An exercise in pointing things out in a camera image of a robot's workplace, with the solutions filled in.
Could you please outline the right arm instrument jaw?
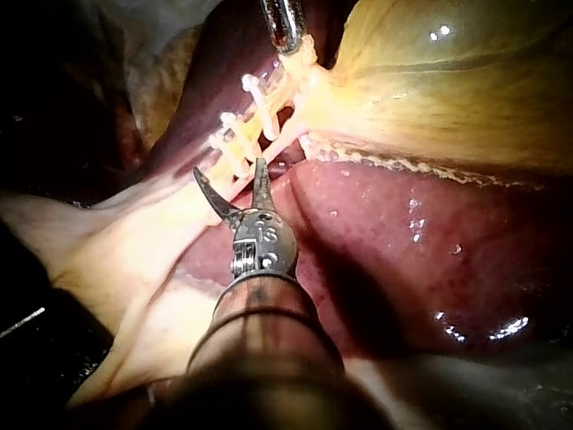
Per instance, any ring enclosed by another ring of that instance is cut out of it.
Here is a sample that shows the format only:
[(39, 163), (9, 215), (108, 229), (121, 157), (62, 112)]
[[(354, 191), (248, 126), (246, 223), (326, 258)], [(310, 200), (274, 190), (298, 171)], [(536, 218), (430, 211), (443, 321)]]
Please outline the right arm instrument jaw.
[(192, 172), (210, 207), (230, 229), (237, 229), (243, 220), (243, 211), (221, 196), (198, 168), (194, 168)]
[(271, 195), (268, 165), (265, 158), (257, 158), (253, 177), (252, 207), (263, 211), (274, 211)]

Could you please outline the right arm instrument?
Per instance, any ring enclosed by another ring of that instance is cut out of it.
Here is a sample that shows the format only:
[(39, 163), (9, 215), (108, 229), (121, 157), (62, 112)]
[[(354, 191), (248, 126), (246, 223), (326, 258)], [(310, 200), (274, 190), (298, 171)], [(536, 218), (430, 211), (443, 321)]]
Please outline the right arm instrument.
[(230, 226), (234, 231), (231, 272), (235, 280), (251, 275), (295, 277), (295, 234), (276, 212), (240, 210)]

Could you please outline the left arm instrument jaw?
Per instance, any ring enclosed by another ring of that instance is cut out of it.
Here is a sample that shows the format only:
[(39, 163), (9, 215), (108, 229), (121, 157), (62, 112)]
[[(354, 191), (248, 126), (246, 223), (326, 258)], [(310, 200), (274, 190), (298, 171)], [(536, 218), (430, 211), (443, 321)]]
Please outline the left arm instrument jaw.
[(303, 3), (300, 0), (261, 0), (261, 9), (273, 47), (283, 56), (296, 53), (306, 33)]

